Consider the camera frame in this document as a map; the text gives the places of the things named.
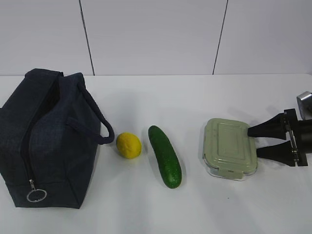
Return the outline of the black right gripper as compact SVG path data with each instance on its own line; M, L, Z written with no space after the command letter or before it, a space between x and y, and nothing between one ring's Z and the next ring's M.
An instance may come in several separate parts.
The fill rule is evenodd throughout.
M288 166L308 166L307 154L312 153L312 120L298 120L295 109L284 110L283 115L276 115L247 130L249 137L270 137L290 141L257 149L257 157L277 161Z

